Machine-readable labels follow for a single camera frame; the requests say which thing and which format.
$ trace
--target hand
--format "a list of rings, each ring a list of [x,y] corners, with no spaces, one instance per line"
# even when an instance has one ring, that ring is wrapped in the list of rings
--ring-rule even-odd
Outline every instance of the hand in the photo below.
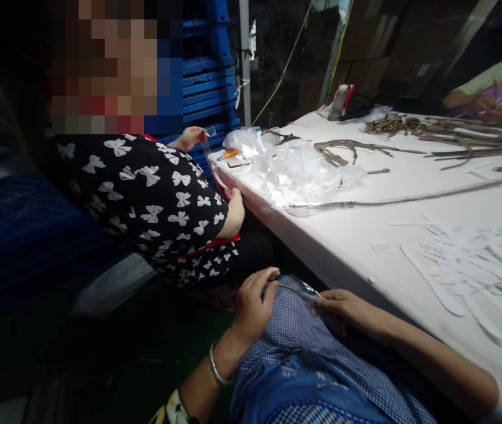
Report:
[[[495,109],[487,111],[482,117],[483,124],[502,124],[502,105],[496,106]]]
[[[204,143],[207,140],[206,130],[201,127],[188,127],[179,137],[179,148],[188,151],[192,150],[198,143]]]
[[[493,98],[485,95],[478,95],[471,103],[471,109],[473,112],[484,112],[494,109],[496,105],[497,103]]]
[[[279,275],[280,270],[274,267],[256,272],[243,282],[237,292],[237,306],[231,331],[245,349],[251,347],[265,332],[273,314],[273,302],[276,289],[279,287],[279,282],[275,281],[275,278]],[[271,283],[261,300],[261,292],[268,281]]]
[[[399,321],[398,318],[367,303],[347,290],[328,290],[323,291],[320,295],[323,299],[316,299],[315,305],[322,313],[322,318],[324,315],[329,315],[330,328],[335,326],[335,317],[338,317],[377,342],[389,345],[395,331],[395,325]]]
[[[236,197],[241,197],[241,190],[237,187],[233,187],[231,190],[226,190],[227,201],[231,202],[232,199]]]

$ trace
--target pole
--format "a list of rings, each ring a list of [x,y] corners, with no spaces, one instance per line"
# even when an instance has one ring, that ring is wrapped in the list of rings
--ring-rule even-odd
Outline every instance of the pole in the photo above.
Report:
[[[241,32],[241,48],[239,51],[239,64],[241,79],[249,81],[251,72],[249,69],[249,0],[239,0],[239,26]],[[251,126],[251,84],[245,84],[242,89],[243,95],[243,125]]]

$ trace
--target plaid fabric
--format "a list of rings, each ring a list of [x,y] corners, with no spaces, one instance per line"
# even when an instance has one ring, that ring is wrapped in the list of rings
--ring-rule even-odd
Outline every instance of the plaid fabric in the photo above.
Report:
[[[344,346],[319,317],[312,315],[307,302],[288,291],[279,291],[265,335],[253,344],[237,367],[230,422],[238,422],[245,405],[246,389],[264,369],[299,352],[314,353],[332,364],[336,376],[354,387],[392,421],[435,422],[424,406],[430,404],[429,385],[414,368],[392,350],[366,337],[358,337],[359,343],[351,346],[350,341],[355,340],[349,339],[354,337],[348,336],[348,347]],[[360,350],[363,357],[354,353]]]

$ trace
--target floor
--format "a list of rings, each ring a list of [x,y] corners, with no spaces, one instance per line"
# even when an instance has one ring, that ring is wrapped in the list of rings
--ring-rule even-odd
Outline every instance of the floor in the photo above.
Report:
[[[0,313],[0,401],[25,399],[37,384],[62,376],[67,407],[58,407],[66,415],[59,422],[148,422],[232,321],[155,279],[110,320],[68,322],[81,287]],[[229,399],[223,392],[212,422],[227,421]],[[6,405],[0,403],[0,416]]]

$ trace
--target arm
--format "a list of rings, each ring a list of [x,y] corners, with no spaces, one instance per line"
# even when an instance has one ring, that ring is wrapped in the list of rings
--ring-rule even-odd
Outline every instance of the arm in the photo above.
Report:
[[[453,349],[349,291],[321,295],[325,299],[316,300],[321,312],[337,315],[399,351],[470,419],[484,418],[497,406],[499,392],[493,376]]]
[[[443,104],[447,109],[455,109],[461,106],[467,106],[469,103],[473,102],[475,95],[465,94],[461,90],[452,90],[446,98],[444,98]]]
[[[213,349],[214,362],[220,377],[230,380],[237,364],[253,342],[261,337],[273,313],[278,282],[274,281],[280,275],[278,268],[267,268],[256,272],[245,280],[237,292],[237,308],[231,327],[223,333]],[[273,281],[266,289],[263,300],[261,292],[268,281]],[[216,380],[208,355],[182,384],[180,407],[193,419],[205,424],[210,419],[216,399],[222,389]],[[171,423],[173,413],[167,411]]]
[[[182,135],[169,143],[168,146],[179,150],[192,150],[198,143],[205,143],[207,140],[206,130],[201,127],[188,127]]]
[[[496,380],[455,350],[398,319],[391,326],[389,339],[394,349],[470,419],[484,418],[496,408]]]
[[[243,224],[245,218],[245,208],[243,207],[243,197],[238,188],[232,189],[232,198],[229,201],[229,212],[227,213],[226,223],[217,235],[219,239],[229,239],[234,237]]]

